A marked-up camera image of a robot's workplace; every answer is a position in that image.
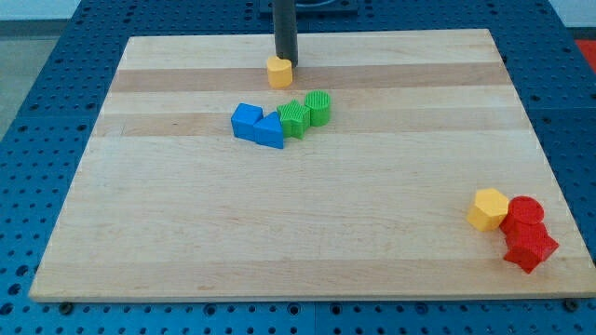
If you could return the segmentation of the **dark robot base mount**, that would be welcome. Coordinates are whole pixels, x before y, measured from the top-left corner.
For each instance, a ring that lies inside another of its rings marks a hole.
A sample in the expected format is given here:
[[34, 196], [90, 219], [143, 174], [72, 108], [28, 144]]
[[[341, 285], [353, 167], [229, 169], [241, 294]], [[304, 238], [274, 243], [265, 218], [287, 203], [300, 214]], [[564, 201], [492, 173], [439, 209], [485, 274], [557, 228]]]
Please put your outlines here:
[[[257, 0], [260, 17], [271, 17], [273, 13], [272, 0]], [[319, 14], [357, 14], [359, 0], [296, 0], [295, 12], [297, 15]]]

